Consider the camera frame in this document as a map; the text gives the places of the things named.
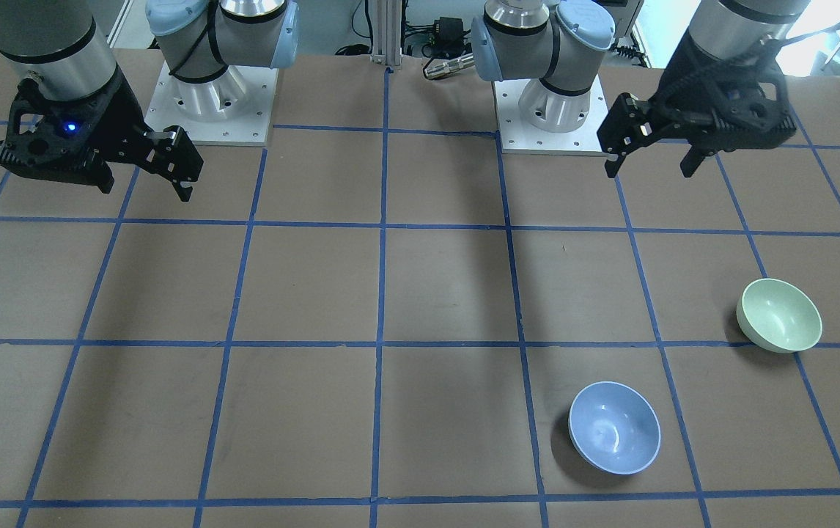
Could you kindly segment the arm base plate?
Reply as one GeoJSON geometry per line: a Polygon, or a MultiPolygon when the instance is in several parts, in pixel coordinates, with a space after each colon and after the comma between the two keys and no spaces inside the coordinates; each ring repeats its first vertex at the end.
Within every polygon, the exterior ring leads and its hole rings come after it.
{"type": "Polygon", "coordinates": [[[597,131],[608,107],[598,76],[578,96],[537,79],[494,81],[493,91],[502,153],[605,157],[597,131]]]}
{"type": "Polygon", "coordinates": [[[216,80],[190,84],[164,63],[145,122],[156,131],[179,125],[196,146],[265,147],[280,73],[230,66],[216,80]]]}

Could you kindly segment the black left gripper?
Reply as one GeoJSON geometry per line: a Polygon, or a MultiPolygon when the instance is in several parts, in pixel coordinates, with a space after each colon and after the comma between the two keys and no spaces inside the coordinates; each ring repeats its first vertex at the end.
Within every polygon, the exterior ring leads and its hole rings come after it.
{"type": "Polygon", "coordinates": [[[629,154],[654,143],[655,127],[691,144],[680,161],[684,178],[718,150],[776,148],[791,139],[797,124],[775,62],[780,50],[780,40],[763,37],[718,59],[682,37],[660,77],[655,104],[623,92],[605,114],[597,139],[607,177],[617,177],[629,154]]]}

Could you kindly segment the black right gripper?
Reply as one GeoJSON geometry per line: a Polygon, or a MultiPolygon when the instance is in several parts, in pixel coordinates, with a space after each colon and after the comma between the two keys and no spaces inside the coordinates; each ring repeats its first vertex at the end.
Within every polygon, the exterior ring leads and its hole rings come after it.
{"type": "Polygon", "coordinates": [[[48,99],[39,76],[25,75],[9,111],[0,164],[19,177],[94,186],[107,194],[113,177],[109,163],[135,164],[171,177],[182,202],[189,202],[203,161],[189,151],[181,126],[148,131],[141,104],[116,67],[104,87],[72,101],[48,99]]]}

